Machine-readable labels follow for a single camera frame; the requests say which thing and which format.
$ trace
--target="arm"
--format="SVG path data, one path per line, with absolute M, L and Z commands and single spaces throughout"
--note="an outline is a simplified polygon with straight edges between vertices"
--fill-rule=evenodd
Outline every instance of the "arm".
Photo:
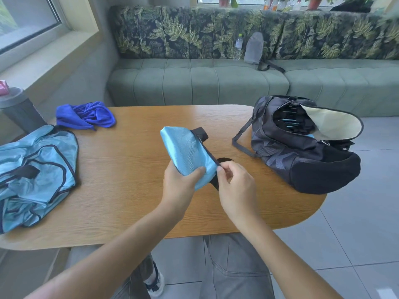
M 26 299 L 111 298 L 158 242 L 182 220 L 194 186 L 204 172 L 201 167 L 182 176 L 171 161 L 165 171 L 162 201 L 155 210 Z
M 286 299 L 342 299 L 262 220 L 255 180 L 244 167 L 232 161 L 221 166 L 217 178 L 222 207 L 271 270 Z

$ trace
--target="sofa cushion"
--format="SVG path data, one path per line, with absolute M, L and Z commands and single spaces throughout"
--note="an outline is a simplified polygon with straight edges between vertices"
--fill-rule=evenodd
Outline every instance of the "sofa cushion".
M 122 59 L 108 89 L 116 106 L 253 106 L 261 96 L 287 93 L 289 83 L 281 72 L 256 68 L 220 59 Z
M 260 31 L 263 59 L 271 59 L 284 24 L 283 13 L 217 7 L 113 6 L 110 24 L 124 59 L 232 59 L 238 35 L 243 55 Z
M 289 95 L 358 116 L 399 115 L 399 62 L 388 60 L 275 60 L 286 70 Z
M 399 19 L 338 11 L 287 13 L 276 59 L 399 59 Z

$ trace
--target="flower pot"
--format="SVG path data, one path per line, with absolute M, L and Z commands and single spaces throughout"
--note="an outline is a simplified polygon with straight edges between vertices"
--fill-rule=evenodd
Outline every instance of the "flower pot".
M 322 0 L 310 0 L 308 10 L 317 10 Z
M 219 0 L 219 7 L 229 7 L 230 0 Z

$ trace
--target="person's left hand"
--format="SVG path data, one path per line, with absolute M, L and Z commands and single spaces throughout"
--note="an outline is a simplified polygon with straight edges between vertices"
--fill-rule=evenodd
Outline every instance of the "person's left hand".
M 179 220 L 182 220 L 193 198 L 194 186 L 204 174 L 205 167 L 199 167 L 190 175 L 183 176 L 177 171 L 173 161 L 170 161 L 165 170 L 164 193 L 160 206 L 176 212 Z

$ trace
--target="sneaker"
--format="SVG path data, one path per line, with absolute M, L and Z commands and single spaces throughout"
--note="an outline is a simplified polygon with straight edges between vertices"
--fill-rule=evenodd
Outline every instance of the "sneaker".
M 154 269 L 156 273 L 155 280 L 150 286 L 147 284 L 146 286 L 148 294 L 150 294 L 151 297 L 159 297 L 164 292 L 165 279 L 162 273 L 158 271 L 155 262 L 154 262 Z

